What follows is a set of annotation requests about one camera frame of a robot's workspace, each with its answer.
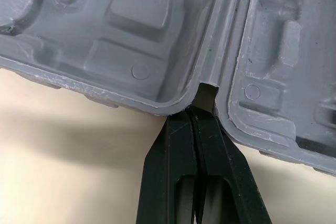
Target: circular indentation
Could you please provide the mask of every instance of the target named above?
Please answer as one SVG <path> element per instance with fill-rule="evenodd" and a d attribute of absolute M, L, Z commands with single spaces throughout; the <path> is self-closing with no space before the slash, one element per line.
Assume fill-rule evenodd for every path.
<path fill-rule="evenodd" d="M 150 75 L 150 69 L 147 65 L 143 63 L 136 63 L 132 67 L 132 75 L 138 80 L 147 79 Z"/>
<path fill-rule="evenodd" d="M 250 100 L 257 100 L 261 95 L 261 91 L 258 86 L 249 84 L 245 88 L 245 96 Z"/>

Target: gray molded insert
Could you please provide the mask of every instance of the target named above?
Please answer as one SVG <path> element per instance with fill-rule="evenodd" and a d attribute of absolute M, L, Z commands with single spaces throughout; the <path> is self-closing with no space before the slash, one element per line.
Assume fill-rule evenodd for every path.
<path fill-rule="evenodd" d="M 57 74 L 63 83 L 42 76 L 102 103 L 113 102 L 105 97 L 109 93 L 120 96 L 116 103 L 128 98 L 157 103 L 156 108 L 175 104 L 185 96 L 194 73 L 213 2 L 1 0 L 0 54 Z M 40 78 L 38 73 L 4 67 Z M 74 87 L 68 79 L 79 84 Z M 87 87 L 79 88 L 83 83 Z"/>
<path fill-rule="evenodd" d="M 158 115 L 219 87 L 238 142 L 336 173 L 336 0 L 0 0 L 0 67 Z"/>
<path fill-rule="evenodd" d="M 336 0 L 251 0 L 241 43 L 226 130 L 336 172 Z"/>

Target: beige surface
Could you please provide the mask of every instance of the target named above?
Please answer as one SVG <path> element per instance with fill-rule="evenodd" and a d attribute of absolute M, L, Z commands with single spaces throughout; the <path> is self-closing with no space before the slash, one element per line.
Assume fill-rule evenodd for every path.
<path fill-rule="evenodd" d="M 0 71 L 0 224 L 135 223 L 165 118 Z M 245 147 L 274 224 L 336 223 L 336 178 Z"/>

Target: open plastic case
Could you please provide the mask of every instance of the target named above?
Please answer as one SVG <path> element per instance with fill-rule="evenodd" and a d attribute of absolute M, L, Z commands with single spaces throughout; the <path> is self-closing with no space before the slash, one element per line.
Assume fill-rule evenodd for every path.
<path fill-rule="evenodd" d="M 336 174 L 336 0 L 0 0 L 0 66 L 157 115 L 207 83 L 234 140 Z"/>

